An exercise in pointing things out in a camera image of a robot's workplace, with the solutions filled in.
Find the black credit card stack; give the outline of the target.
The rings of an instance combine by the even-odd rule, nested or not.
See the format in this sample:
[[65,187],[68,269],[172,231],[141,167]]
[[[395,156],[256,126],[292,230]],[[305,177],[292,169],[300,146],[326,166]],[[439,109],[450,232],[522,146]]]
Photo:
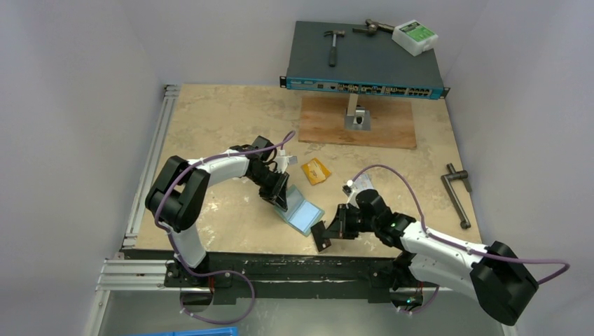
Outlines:
[[310,228],[311,234],[318,253],[326,250],[331,246],[331,240],[324,237],[326,232],[325,221],[321,220]]

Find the teal card holder wallet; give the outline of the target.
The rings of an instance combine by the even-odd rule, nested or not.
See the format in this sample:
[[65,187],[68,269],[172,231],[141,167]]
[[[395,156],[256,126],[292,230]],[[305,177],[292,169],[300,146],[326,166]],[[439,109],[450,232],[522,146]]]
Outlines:
[[305,237],[309,236],[312,226],[322,219],[324,210],[307,201],[295,185],[288,188],[286,197],[287,210],[275,206],[275,211],[285,223]]

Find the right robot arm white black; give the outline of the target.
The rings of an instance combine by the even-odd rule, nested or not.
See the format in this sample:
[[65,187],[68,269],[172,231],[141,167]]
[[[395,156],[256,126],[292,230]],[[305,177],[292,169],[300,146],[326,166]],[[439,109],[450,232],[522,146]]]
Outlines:
[[419,281],[449,288],[508,326],[516,324],[539,289],[506,244],[474,244],[424,230],[415,218],[393,212],[374,189],[359,192],[352,204],[339,204],[322,236],[355,239],[361,232],[372,232],[384,245],[400,250],[393,266],[396,287]]

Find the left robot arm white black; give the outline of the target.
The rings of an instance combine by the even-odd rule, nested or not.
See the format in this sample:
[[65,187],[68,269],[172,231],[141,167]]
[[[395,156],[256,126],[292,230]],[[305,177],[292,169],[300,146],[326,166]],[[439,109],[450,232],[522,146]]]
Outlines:
[[288,209],[289,175],[275,160],[278,147],[265,137],[253,143],[190,161],[169,157],[153,182],[145,207],[158,228],[165,231],[181,264],[181,276],[191,286],[201,286],[209,276],[207,252],[200,242],[197,220],[208,188],[218,183],[247,178],[255,183],[259,197],[281,211]]

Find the gold credit card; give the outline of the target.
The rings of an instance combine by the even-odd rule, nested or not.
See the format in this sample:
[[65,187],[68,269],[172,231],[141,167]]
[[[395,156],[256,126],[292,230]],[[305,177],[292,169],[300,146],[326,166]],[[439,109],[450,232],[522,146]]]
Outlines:
[[324,182],[331,175],[331,172],[315,157],[302,164],[301,169],[312,186]]

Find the plywood board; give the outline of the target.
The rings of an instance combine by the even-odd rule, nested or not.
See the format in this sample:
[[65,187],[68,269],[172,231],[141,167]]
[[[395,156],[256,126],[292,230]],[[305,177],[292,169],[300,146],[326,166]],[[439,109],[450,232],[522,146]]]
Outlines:
[[417,148],[410,102],[370,97],[362,97],[359,101],[359,105],[370,111],[370,131],[345,129],[344,118],[348,104],[346,98],[302,98],[298,140],[316,144]]

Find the blue plastic bin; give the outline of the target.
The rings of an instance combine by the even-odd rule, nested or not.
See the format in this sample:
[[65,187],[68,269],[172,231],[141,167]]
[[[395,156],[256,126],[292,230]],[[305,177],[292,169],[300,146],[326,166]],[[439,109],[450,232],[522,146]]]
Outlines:
[[131,334],[130,336],[238,336],[236,327]]

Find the small claw hammer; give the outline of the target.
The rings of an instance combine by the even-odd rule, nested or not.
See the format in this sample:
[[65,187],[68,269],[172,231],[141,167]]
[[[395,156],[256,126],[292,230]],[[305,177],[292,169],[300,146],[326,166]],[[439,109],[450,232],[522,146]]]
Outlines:
[[337,65],[337,60],[338,60],[337,40],[338,40],[338,37],[344,37],[345,36],[345,31],[344,30],[326,31],[326,32],[324,32],[324,37],[326,37],[326,36],[331,36],[332,37],[331,47],[330,47],[330,50],[329,50],[329,61],[328,61],[328,65],[330,67],[335,67]]

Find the dark hammer tool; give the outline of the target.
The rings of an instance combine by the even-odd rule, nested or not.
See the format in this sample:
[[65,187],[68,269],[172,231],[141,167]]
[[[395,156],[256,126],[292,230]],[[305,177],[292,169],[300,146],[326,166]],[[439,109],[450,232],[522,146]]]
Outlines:
[[386,33],[392,34],[395,30],[395,26],[377,22],[372,19],[366,19],[365,25],[366,25],[365,28],[355,27],[352,29],[352,31],[354,33],[365,34],[367,36],[374,36],[378,32],[386,32]]

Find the white green box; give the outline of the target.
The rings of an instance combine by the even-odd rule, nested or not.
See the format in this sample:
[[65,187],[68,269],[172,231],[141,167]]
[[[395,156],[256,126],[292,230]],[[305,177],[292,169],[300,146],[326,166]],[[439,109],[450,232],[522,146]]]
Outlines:
[[395,26],[392,40],[416,57],[434,48],[438,41],[438,34],[417,20],[411,20]]

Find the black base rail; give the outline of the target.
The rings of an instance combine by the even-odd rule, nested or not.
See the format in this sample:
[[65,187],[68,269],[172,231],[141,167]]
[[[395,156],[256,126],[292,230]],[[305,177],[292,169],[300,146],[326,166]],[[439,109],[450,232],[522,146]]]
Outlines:
[[233,305],[240,298],[365,300],[414,309],[434,289],[419,281],[394,285],[393,258],[209,252],[208,272],[193,276],[171,251],[124,249],[115,260],[166,260],[163,291],[187,305]]

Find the metal post stand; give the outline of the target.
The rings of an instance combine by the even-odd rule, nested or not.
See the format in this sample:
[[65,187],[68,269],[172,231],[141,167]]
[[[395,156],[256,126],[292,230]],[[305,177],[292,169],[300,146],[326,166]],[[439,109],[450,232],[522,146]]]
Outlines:
[[358,97],[358,94],[349,94],[344,118],[344,127],[347,130],[353,131],[370,131],[370,111],[358,104]]

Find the aluminium frame rail left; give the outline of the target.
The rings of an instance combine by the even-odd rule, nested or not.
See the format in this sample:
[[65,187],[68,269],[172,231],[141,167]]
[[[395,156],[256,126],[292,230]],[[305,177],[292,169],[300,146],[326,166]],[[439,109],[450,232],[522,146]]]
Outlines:
[[122,249],[133,249],[136,245],[145,211],[144,201],[151,187],[156,169],[158,168],[158,162],[165,142],[167,129],[177,105],[180,91],[180,84],[166,85],[164,88],[164,97],[158,114],[156,128],[151,138],[144,168],[139,177],[139,185],[137,186],[137,191],[134,195],[134,201],[127,221],[127,227],[121,246]]

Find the aluminium frame rail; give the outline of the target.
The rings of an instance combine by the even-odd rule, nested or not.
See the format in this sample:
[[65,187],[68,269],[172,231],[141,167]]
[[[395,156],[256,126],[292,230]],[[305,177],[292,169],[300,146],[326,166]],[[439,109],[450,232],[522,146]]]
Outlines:
[[97,291],[165,290],[166,260],[105,260]]
[[139,185],[137,186],[137,191],[134,195],[134,201],[127,221],[127,227],[121,246],[122,249],[133,249],[136,245],[145,211],[144,201],[151,187],[156,169],[158,168],[158,162],[165,142],[167,129],[177,105],[180,91],[180,84],[166,85],[164,88],[164,97],[158,114],[156,128],[151,138],[144,168],[139,177]]

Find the network switch dark blue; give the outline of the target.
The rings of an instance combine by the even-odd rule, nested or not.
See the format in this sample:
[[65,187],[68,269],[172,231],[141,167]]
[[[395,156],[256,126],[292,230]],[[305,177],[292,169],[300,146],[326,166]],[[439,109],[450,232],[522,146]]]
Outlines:
[[[297,21],[289,65],[279,85],[288,90],[337,92],[386,97],[444,99],[444,85],[434,51],[416,57],[386,33],[354,33],[358,24]],[[332,37],[324,32],[344,30],[338,37],[338,60],[328,65]]]

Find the aluminium frame rail front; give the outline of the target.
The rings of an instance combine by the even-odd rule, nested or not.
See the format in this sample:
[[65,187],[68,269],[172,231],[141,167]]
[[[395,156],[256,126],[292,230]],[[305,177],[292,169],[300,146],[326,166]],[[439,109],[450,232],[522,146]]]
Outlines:
[[165,290],[166,260],[105,260],[97,291]]

